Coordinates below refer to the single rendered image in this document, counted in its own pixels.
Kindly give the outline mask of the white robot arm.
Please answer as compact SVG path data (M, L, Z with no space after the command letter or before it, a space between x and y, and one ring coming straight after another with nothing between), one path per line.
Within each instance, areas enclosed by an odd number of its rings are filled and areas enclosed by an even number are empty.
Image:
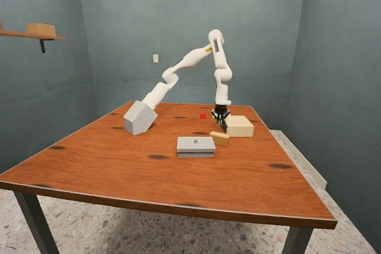
M214 53L214 60L217 69L214 77L216 80L217 92L216 92L216 104L219 105L230 105L231 101L227 100L228 86L221 84L221 81L229 81L232 78L232 72L226 63L226 58L223 52L222 45L224 43L223 37L219 30L213 30L209 33L210 44L204 48L196 49L188 53L183 59L181 59L177 64L166 70L162 77L167 82L158 83L151 93L148 93L146 98L142 101L147 104L152 110L154 110L158 104L165 97L167 92L177 83L179 77L174 71L181 68L193 67L205 58L210 53Z

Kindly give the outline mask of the grey square sheet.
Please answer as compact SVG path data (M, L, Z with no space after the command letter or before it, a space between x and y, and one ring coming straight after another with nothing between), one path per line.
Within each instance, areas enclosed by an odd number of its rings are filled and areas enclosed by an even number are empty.
M177 152L216 152L212 137L178 137Z

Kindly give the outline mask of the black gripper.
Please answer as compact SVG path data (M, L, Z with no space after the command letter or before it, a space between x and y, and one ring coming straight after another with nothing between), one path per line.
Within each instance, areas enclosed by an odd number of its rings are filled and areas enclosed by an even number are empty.
M217 113L217 117L215 115L215 112ZM214 116L214 118L217 119L217 124L222 125L223 119L226 119L229 116L230 111L227 110L227 105L216 104L214 110L211 111L211 113ZM225 114L225 116L224 116L224 114ZM220 115L221 115L221 119L220 119Z

